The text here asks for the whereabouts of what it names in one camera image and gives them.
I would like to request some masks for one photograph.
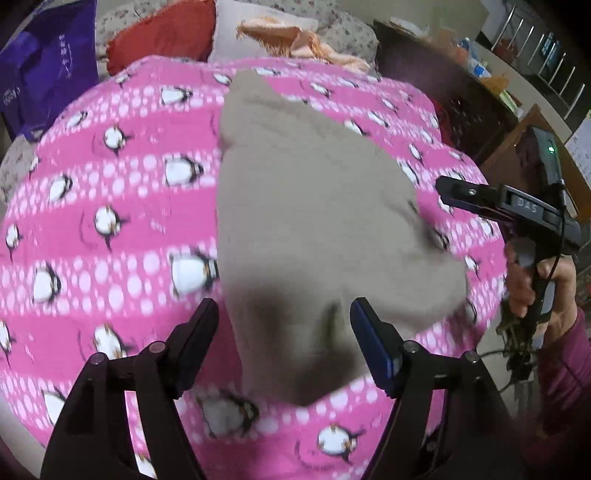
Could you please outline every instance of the human hand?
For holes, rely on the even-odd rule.
[[[523,318],[527,314],[528,307],[535,300],[534,290],[531,288],[532,275],[517,264],[517,255],[511,244],[505,246],[505,256],[509,308],[514,315]],[[555,258],[549,258],[537,265],[540,277],[548,278],[555,260]],[[552,280],[556,282],[556,291],[550,321],[538,325],[536,331],[536,335],[544,334],[544,346],[550,345],[568,332],[577,319],[577,304],[574,300],[577,275],[572,257],[562,257],[558,261]]]

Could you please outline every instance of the white polka dot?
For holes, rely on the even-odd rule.
[[[365,381],[363,378],[358,378],[353,383],[351,383],[351,390],[355,393],[361,392],[365,388]]]
[[[150,315],[154,311],[154,305],[150,299],[143,299],[140,302],[139,307],[144,315]]]
[[[316,413],[321,417],[324,417],[324,415],[326,415],[326,403],[319,402],[318,405],[316,405]]]
[[[305,425],[310,420],[310,413],[307,408],[298,408],[295,411],[295,417],[302,425]]]
[[[376,390],[371,389],[370,391],[368,391],[368,394],[365,396],[365,398],[368,401],[368,403],[375,403],[375,401],[378,399],[378,392]]]
[[[330,404],[337,410],[343,410],[347,406],[349,396],[345,390],[339,390],[330,396]]]
[[[109,276],[109,266],[106,262],[100,261],[96,264],[95,268],[95,279],[98,283],[105,283]]]
[[[155,274],[160,269],[160,259],[155,252],[148,252],[144,257],[144,270],[148,275]]]
[[[78,286],[80,289],[87,293],[90,291],[90,274],[88,272],[82,272],[80,274],[80,279],[78,280]]]
[[[86,313],[90,313],[92,311],[92,302],[90,301],[90,298],[84,297],[82,299],[82,310],[84,310]]]
[[[107,163],[105,168],[103,168],[103,175],[107,178],[110,178],[115,173],[116,167],[112,163]]]
[[[146,155],[144,157],[144,168],[146,170],[153,170],[156,168],[156,165],[157,165],[156,157],[154,157],[153,155]]]
[[[59,298],[57,300],[57,311],[62,315],[67,315],[70,313],[70,303],[67,301],[67,299]]]
[[[127,291],[133,298],[138,298],[142,293],[142,281],[134,275],[127,281]]]
[[[124,179],[116,179],[113,182],[113,195],[121,195],[125,190],[125,180]]]
[[[118,285],[114,285],[109,290],[109,305],[114,311],[118,312],[123,308],[123,290]]]

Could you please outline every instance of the purple bag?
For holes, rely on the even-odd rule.
[[[0,53],[0,112],[14,136],[39,139],[98,83],[95,12],[96,0],[42,10]]]

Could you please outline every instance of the red pillow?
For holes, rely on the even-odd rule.
[[[206,61],[216,26],[214,0],[181,1],[121,31],[107,47],[111,75],[147,55]]]

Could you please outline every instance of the screw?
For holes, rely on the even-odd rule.
[[[166,343],[164,342],[154,342],[150,344],[150,352],[151,353],[161,353],[166,350]]]
[[[108,357],[103,352],[96,352],[90,356],[89,360],[90,360],[91,364],[99,365],[107,359],[108,359]]]
[[[480,355],[478,355],[478,353],[476,353],[473,350],[469,350],[466,353],[464,353],[464,356],[466,357],[466,360],[468,360],[471,364],[475,364],[478,362],[478,360],[480,360]]]
[[[407,340],[402,346],[408,353],[417,353],[421,346],[414,340]]]

